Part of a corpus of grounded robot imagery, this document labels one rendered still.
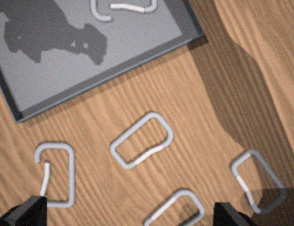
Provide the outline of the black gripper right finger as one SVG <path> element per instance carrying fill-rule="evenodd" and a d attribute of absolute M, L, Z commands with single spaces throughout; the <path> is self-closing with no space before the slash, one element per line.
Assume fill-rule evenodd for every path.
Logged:
<path fill-rule="evenodd" d="M 215 202 L 213 226 L 257 225 L 246 214 L 238 212 L 229 202 Z"/>

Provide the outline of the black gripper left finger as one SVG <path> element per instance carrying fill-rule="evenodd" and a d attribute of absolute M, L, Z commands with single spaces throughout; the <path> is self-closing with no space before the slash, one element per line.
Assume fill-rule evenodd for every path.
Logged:
<path fill-rule="evenodd" d="M 47 226 L 47 198 L 31 196 L 23 204 L 12 207 L 0 219 L 0 226 Z"/>

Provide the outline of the grey tray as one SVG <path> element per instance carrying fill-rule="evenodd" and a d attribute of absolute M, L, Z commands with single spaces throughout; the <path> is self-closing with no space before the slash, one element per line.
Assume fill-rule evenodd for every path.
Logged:
<path fill-rule="evenodd" d="M 157 0 L 143 14 L 111 4 L 151 0 L 96 0 L 108 22 L 90 0 L 0 0 L 0 91 L 16 124 L 205 35 L 189 0 Z"/>

